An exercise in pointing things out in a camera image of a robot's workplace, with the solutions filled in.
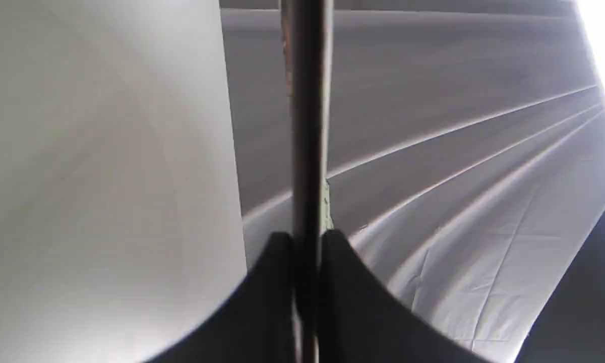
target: gray fabric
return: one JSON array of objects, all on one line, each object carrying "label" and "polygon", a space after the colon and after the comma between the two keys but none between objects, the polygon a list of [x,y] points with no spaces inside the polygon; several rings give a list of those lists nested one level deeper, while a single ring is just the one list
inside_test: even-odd
[{"label": "gray fabric", "polygon": [[[222,11],[248,263],[288,229],[278,14]],[[605,110],[574,21],[337,12],[337,228],[388,289],[513,361],[605,208]]]}]

